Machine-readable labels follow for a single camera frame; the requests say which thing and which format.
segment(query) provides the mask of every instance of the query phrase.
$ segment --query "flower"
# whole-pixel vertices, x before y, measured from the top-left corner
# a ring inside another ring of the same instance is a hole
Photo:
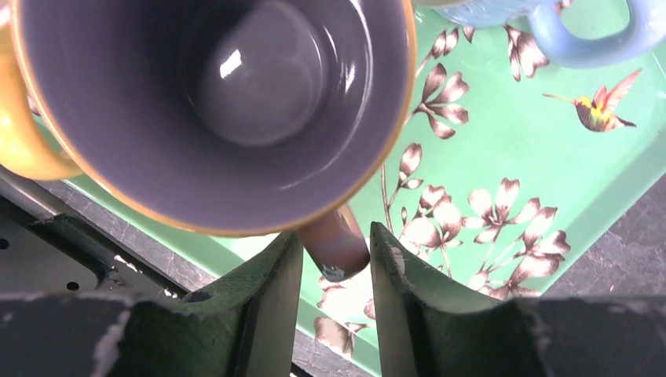
[[[432,48],[430,49],[430,57],[437,59],[445,57],[453,48],[458,44],[458,28],[455,27],[450,33],[446,29],[442,31],[435,39]]]
[[[474,274],[467,282],[467,286],[499,300],[505,300],[509,295],[514,297],[540,295],[538,291],[522,287],[521,284],[533,277],[553,275],[559,269],[560,263],[565,260],[563,254],[571,250],[566,242],[566,233],[562,230],[555,231],[543,238],[545,232],[553,224],[556,214],[557,208],[544,207],[534,216],[520,237],[523,248],[510,259],[512,261],[523,257],[509,280],[504,281],[499,287],[493,287],[489,282],[489,275],[491,271],[499,267],[489,267]]]
[[[465,39],[469,42],[472,43],[472,39],[474,38],[474,32],[476,29],[471,26],[466,26],[463,27],[463,35],[465,35]]]
[[[503,27],[509,38],[511,72],[517,82],[521,80],[521,69],[531,79],[536,74],[537,68],[549,65],[550,61],[543,55],[531,34],[509,24],[504,24]]]
[[[426,78],[421,103],[412,112],[414,115],[420,112],[426,114],[430,128],[440,139],[448,139],[456,132],[438,117],[454,124],[465,124],[469,121],[467,110],[453,102],[467,94],[470,86],[463,81],[463,74],[460,72],[453,74],[448,81],[446,79],[446,68],[441,63],[437,64]]]
[[[424,196],[432,199],[432,196],[435,195],[440,196],[439,200],[432,207],[431,213],[424,216],[423,213],[426,209],[422,205],[430,205],[427,199],[424,199]],[[436,225],[429,219],[430,216],[434,218]],[[463,227],[462,220],[460,211],[453,204],[451,196],[446,195],[444,188],[442,187],[440,190],[428,186],[424,190],[422,201],[419,201],[417,217],[404,225],[398,240],[407,250],[425,262],[428,262],[430,259],[430,252],[432,250],[441,249],[446,262],[448,276],[452,277],[447,248],[457,247],[463,243],[456,239],[458,233],[460,233],[460,229]]]
[[[520,181],[504,178],[499,184],[495,194],[493,210],[492,198],[484,189],[474,190],[467,200],[474,213],[479,217],[463,218],[463,226],[471,229],[485,228],[474,239],[475,243],[488,243],[496,241],[502,228],[509,224],[521,224],[534,218],[539,211],[541,203],[539,198],[531,198],[522,210],[509,218],[511,209],[520,191]]]
[[[314,338],[339,355],[351,357],[356,334],[370,324],[345,322],[340,324],[331,318],[317,317],[314,320]]]
[[[339,283],[332,283],[322,276],[319,287],[323,292],[317,307],[332,317],[344,317],[350,309],[364,307],[372,299],[370,266]]]
[[[423,71],[426,64],[428,64],[431,59],[439,59],[440,57],[449,55],[457,44],[458,28],[454,27],[450,32],[447,32],[447,29],[444,29],[442,33],[437,36],[432,47],[430,47],[430,51],[428,51],[428,54],[423,58],[421,64],[416,69],[416,77],[419,77],[421,71]]]
[[[397,184],[399,187],[413,190],[417,189],[423,183],[423,179],[407,180],[407,178],[414,174],[416,168],[419,167],[421,158],[423,158],[421,144],[411,143],[404,150],[400,160],[400,170],[398,172]]]
[[[555,12],[558,13],[558,16],[562,14],[562,10],[569,8],[573,0],[562,0],[555,4]]]

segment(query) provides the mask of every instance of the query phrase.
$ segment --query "mug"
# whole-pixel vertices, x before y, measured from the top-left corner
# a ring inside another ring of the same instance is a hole
[[[568,68],[598,68],[640,56],[666,37],[664,0],[626,0],[627,27],[598,39],[571,34],[559,19],[558,0],[415,0],[449,20],[471,27],[499,26],[527,16],[536,44],[551,61]]]
[[[88,174],[180,229],[296,229],[329,280],[368,264],[345,202],[408,111],[409,0],[4,3],[2,165],[35,180]]]

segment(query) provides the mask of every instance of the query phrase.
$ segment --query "green tray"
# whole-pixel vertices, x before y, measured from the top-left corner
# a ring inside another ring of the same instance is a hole
[[[414,112],[352,207],[365,232],[371,221],[388,224],[412,251],[473,289],[497,298],[538,295],[664,173],[666,46],[573,71],[548,64],[520,20],[473,32],[428,9],[415,18]],[[595,37],[623,27],[628,11],[624,0],[576,0],[562,19]],[[627,123],[588,119],[589,130],[574,104],[543,95],[593,98],[639,69],[616,109]],[[68,183],[215,276],[274,237],[183,232],[134,212],[87,177]],[[298,328],[379,374],[369,271],[343,284],[320,277],[307,258]]]

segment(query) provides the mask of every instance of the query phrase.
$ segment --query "chipped paint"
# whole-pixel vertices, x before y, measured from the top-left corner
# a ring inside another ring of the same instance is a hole
[[[116,255],[115,257],[113,257],[113,259],[116,260],[116,261],[118,261],[118,262],[120,262],[120,263],[123,263],[123,264],[126,265],[129,269],[131,269],[132,271],[134,271],[134,272],[136,272],[136,273],[143,273],[143,272],[139,271],[139,269],[138,269],[134,264],[129,263],[128,261],[126,261],[125,259],[123,259],[123,257],[121,257],[120,255]]]
[[[636,314],[650,314],[652,312],[652,308],[650,308],[647,301],[631,300],[625,302],[624,306]]]
[[[345,270],[339,268],[336,265],[333,265],[331,267],[328,267],[326,265],[322,265],[321,266],[321,274],[324,275],[326,280],[333,281],[333,282],[343,280],[345,278],[345,275],[346,275]]]
[[[624,308],[619,305],[613,305],[609,307],[609,311],[613,314],[622,314],[627,312],[627,308]]]
[[[118,342],[123,337],[125,326],[130,319],[130,311],[125,310],[118,316],[118,323],[108,327],[106,334],[102,335],[95,345],[93,360],[95,369],[91,377],[103,377],[111,371],[113,364],[118,360]]]
[[[43,292],[37,293],[0,293],[0,300],[2,301],[25,301],[33,302],[34,300],[39,300],[40,298],[45,298],[46,294]]]
[[[110,295],[108,292],[99,292],[99,291],[77,293],[76,297],[91,298],[93,300],[102,300],[102,301],[122,302],[128,308],[134,306],[134,304],[136,303],[136,300],[134,300],[132,296],[118,295],[118,294]]]
[[[393,260],[396,262],[397,270],[400,274],[404,275],[404,257],[402,256],[402,251],[399,248],[392,246],[391,256],[393,256]]]
[[[166,288],[164,288],[164,295],[167,296],[167,297],[171,297],[171,298],[178,298],[178,293],[169,291]]]

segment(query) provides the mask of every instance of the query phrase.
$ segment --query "hummingbird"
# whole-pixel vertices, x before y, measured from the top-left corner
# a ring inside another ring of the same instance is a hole
[[[602,86],[595,93],[595,97],[590,100],[589,97],[582,96],[575,100],[545,93],[544,97],[554,98],[556,100],[569,102],[576,107],[578,119],[583,126],[594,132],[608,132],[620,127],[636,127],[632,122],[628,122],[615,115],[615,109],[620,104],[631,86],[636,82],[636,78],[641,73],[641,69],[631,73],[624,80],[608,92],[606,86]]]

